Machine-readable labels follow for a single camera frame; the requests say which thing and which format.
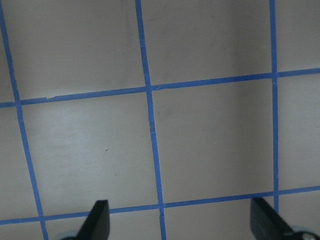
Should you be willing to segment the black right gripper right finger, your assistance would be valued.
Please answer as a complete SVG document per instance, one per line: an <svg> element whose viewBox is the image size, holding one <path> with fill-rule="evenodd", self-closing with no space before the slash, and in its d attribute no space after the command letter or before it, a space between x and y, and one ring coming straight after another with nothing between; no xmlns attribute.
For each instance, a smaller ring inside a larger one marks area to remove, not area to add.
<svg viewBox="0 0 320 240"><path fill-rule="evenodd" d="M250 200L250 230L256 240L292 240L295 232L261 197Z"/></svg>

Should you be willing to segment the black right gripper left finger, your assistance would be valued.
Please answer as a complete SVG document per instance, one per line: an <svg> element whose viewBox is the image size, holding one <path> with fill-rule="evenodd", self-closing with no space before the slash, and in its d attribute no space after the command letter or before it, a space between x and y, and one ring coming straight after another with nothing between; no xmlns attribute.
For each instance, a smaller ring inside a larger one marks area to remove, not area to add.
<svg viewBox="0 0 320 240"><path fill-rule="evenodd" d="M107 240L110 235L108 200L97 200L75 236L76 240Z"/></svg>

